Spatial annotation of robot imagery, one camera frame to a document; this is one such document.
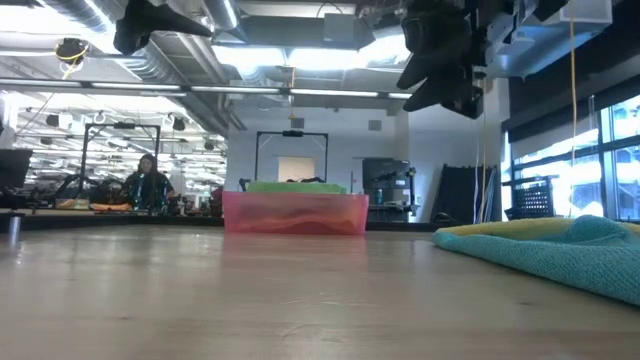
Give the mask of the long ceiling light bar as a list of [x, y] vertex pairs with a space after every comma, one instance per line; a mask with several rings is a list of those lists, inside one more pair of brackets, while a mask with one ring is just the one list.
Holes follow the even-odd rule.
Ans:
[[377, 92], [377, 91], [356, 91], [356, 90], [327, 90], [327, 89], [306, 89], [291, 88], [286, 89], [289, 95], [297, 96], [331, 96], [331, 97], [352, 97], [352, 98], [370, 98], [370, 99], [390, 99], [390, 100], [408, 100], [411, 98], [410, 93], [398, 92]]
[[69, 93], [135, 93], [135, 94], [184, 94], [187, 88], [180, 85], [91, 82], [50, 79], [0, 78], [0, 87], [19, 91], [45, 91]]

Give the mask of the black leaning panel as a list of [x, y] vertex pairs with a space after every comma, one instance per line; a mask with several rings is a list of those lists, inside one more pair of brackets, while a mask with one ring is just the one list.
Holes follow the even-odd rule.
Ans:
[[445, 164], [430, 222], [468, 225], [500, 221], [498, 180], [496, 166], [453, 167]]

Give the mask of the short silver metal post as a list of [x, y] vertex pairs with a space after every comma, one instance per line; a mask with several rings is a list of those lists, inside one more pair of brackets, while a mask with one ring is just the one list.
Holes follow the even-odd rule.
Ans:
[[8, 242], [11, 247], [15, 247], [20, 239], [22, 213], [10, 213], [8, 225]]

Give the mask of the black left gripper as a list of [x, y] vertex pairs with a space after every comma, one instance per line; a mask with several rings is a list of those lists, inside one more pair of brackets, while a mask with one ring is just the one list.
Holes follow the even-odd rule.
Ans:
[[204, 25], [174, 11], [169, 5], [154, 5], [148, 0], [129, 0], [124, 16], [115, 22], [113, 46], [129, 56], [146, 47], [151, 34], [169, 31], [211, 37]]

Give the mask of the black metal gantry frame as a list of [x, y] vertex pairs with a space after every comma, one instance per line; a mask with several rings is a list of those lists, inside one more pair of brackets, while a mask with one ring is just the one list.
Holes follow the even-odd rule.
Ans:
[[254, 158], [254, 174], [253, 180], [257, 181], [259, 178], [259, 157], [260, 157], [260, 149], [262, 145], [265, 145], [267, 141], [262, 142], [260, 138], [263, 135], [269, 136], [281, 136], [281, 137], [290, 137], [290, 138], [303, 138], [306, 136], [316, 137], [320, 136], [324, 138], [325, 144], [322, 147], [324, 149], [324, 176], [322, 179], [326, 182], [328, 177], [328, 157], [329, 157], [329, 134], [328, 133], [314, 133], [314, 132], [304, 132], [300, 130], [283, 130], [280, 132], [277, 131], [257, 131], [255, 137], [255, 158]]
[[79, 173], [78, 194], [84, 190], [85, 182], [89, 180], [86, 176], [86, 161], [88, 155], [88, 145], [96, 136], [100, 135], [105, 128], [114, 128], [118, 130], [135, 130], [135, 129], [154, 129], [155, 135], [151, 137], [154, 144], [154, 157], [158, 158], [161, 139], [160, 125], [145, 125], [132, 122], [120, 121], [111, 124], [89, 123], [85, 125], [83, 147], [81, 151], [81, 166]]

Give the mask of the teal microfiber towel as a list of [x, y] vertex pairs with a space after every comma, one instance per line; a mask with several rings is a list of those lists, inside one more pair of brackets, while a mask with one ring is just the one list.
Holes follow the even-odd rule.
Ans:
[[563, 285], [640, 306], [640, 236], [568, 230], [549, 238], [515, 240], [456, 236], [436, 246]]

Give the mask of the black round ceiling sensor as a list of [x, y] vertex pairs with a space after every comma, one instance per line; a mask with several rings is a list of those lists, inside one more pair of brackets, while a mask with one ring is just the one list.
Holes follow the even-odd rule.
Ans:
[[54, 55], [67, 65], [80, 65], [88, 54], [90, 43], [79, 38], [64, 38], [54, 48]]

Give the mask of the pink plastic bin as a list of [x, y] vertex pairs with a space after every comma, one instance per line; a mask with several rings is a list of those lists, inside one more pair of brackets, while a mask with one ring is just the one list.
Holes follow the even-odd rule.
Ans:
[[224, 227], [230, 233], [361, 236], [369, 197], [351, 194], [226, 192]]

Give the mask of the bright green microfiber towel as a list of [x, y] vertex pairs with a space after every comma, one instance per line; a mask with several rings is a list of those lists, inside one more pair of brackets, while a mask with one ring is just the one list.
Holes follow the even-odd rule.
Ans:
[[345, 195], [346, 189], [337, 184], [302, 182], [251, 182], [247, 192], [259, 193], [308, 193]]

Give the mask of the yellow microfiber towel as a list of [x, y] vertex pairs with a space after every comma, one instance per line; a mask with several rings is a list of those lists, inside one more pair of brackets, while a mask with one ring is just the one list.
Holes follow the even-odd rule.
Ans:
[[534, 240], [549, 238], [566, 233], [568, 230], [586, 230], [587, 234], [614, 233], [624, 230], [640, 236], [640, 224], [617, 222], [591, 215], [570, 218], [534, 218], [508, 222], [489, 222], [442, 228], [433, 234], [434, 240], [456, 236], [488, 235], [515, 240]]

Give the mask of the black plastic crate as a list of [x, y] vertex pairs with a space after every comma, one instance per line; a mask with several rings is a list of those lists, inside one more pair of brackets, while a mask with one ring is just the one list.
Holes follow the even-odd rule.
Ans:
[[512, 191], [512, 205], [505, 214], [510, 221], [553, 217], [555, 211], [551, 184], [537, 182], [517, 185]]

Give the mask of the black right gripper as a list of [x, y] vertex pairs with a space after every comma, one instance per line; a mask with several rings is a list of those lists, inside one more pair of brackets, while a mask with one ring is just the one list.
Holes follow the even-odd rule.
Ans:
[[407, 0], [401, 27], [406, 48], [413, 54], [396, 86], [410, 87], [425, 80], [403, 105], [415, 112], [434, 105], [477, 119], [484, 110], [484, 91], [474, 84], [473, 72], [451, 68], [453, 60], [426, 56], [448, 45], [463, 52], [486, 49], [489, 27], [500, 15], [513, 15], [515, 0]]

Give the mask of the person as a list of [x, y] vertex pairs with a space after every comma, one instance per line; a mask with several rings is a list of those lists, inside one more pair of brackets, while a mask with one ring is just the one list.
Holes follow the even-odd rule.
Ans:
[[122, 191], [133, 209], [152, 212], [161, 211], [175, 195], [169, 178], [158, 170], [152, 154], [140, 158], [137, 170], [126, 178]]

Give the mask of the black monitor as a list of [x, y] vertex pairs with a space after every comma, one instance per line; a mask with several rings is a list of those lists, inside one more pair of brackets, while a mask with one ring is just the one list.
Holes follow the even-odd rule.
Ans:
[[32, 155], [28, 149], [0, 149], [0, 187], [21, 188]]

